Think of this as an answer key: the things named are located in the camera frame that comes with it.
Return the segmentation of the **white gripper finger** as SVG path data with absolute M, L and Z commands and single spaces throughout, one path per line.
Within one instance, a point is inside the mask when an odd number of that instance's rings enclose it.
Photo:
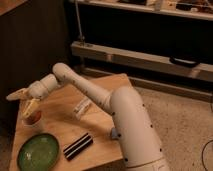
M 10 93 L 6 96 L 6 99 L 8 101 L 15 101 L 15 100 L 26 100 L 29 98 L 28 95 L 28 89 L 27 88 L 21 88 L 15 92 Z
M 26 101 L 26 105 L 22 112 L 23 118 L 28 118 L 39 106 L 39 99 L 31 99 Z

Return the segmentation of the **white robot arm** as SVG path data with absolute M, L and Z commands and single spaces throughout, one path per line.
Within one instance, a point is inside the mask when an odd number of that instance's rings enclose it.
M 52 74 L 33 82 L 28 88 L 9 94 L 6 99 L 29 100 L 30 106 L 23 113 L 27 118 L 35 111 L 35 102 L 45 99 L 66 84 L 75 86 L 112 116 L 126 171 L 170 171 L 143 100 L 132 86 L 108 91 L 78 75 L 68 65 L 56 63 Z

